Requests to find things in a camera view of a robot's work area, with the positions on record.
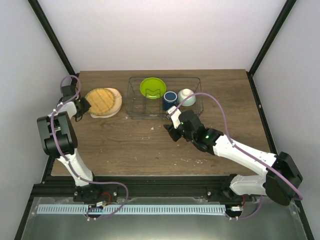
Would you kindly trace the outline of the woven bamboo tray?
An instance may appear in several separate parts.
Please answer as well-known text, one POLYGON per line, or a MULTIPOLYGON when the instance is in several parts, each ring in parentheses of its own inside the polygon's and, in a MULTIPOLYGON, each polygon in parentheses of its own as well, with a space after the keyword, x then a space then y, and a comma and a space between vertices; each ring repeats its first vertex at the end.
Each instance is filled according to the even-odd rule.
POLYGON ((107 88, 96 88, 88 92, 85 99, 90 104, 89 113, 102 116, 111 110, 116 103, 116 95, 107 88))

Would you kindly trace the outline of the dark blue ceramic mug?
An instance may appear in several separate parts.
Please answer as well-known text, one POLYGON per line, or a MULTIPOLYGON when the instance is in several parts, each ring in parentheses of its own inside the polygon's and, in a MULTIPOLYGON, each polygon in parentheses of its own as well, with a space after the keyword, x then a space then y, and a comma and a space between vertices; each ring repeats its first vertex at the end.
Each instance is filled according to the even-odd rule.
POLYGON ((178 102, 178 95, 174 91, 167 91, 162 98, 162 109, 167 111, 178 102))

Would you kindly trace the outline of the pale celadon ceramic bowl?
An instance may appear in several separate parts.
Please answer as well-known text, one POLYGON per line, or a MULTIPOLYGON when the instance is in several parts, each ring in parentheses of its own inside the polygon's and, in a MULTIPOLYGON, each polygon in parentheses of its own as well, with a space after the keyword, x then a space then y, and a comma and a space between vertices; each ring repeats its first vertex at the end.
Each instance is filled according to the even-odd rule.
POLYGON ((178 104, 182 103, 186 99, 186 101, 183 102, 182 106, 190 107, 190 106, 194 105, 196 102, 196 96, 195 95, 190 96, 192 94, 194 94, 194 92, 189 88, 181 89, 177 94, 178 104))

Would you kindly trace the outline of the lime green plastic plate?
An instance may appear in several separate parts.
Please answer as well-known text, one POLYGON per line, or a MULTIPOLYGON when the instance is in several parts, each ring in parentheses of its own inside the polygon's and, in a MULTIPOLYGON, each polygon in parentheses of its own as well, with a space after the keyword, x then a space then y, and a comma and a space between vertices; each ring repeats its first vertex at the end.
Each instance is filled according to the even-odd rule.
POLYGON ((139 90, 144 97, 155 100, 167 92, 167 86, 160 78, 148 77, 140 83, 139 90))

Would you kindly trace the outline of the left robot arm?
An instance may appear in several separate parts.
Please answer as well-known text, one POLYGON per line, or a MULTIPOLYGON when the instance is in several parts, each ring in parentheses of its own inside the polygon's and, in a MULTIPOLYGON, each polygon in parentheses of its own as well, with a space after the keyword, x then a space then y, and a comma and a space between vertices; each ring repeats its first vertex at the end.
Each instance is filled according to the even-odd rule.
POLYGON ((74 179, 76 187, 93 182, 94 175, 83 162, 71 118, 87 112, 90 104, 80 96, 75 85, 61 87, 62 98, 52 113, 39 117, 37 127, 44 152, 61 162, 74 179))

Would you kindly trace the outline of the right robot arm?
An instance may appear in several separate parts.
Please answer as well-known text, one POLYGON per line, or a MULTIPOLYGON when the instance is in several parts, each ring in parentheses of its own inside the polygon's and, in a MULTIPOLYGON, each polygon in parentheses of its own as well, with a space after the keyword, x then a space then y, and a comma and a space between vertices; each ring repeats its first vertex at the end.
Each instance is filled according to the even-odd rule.
POLYGON ((228 138, 219 130, 205 127, 193 110, 181 112, 173 106, 166 111, 166 117, 171 124, 164 128, 173 141, 184 138, 201 152, 229 159, 255 172, 250 176, 233 174, 222 188, 225 200, 232 202, 240 195, 261 195, 288 206, 298 197, 295 190, 303 177, 288 153, 264 152, 228 138))

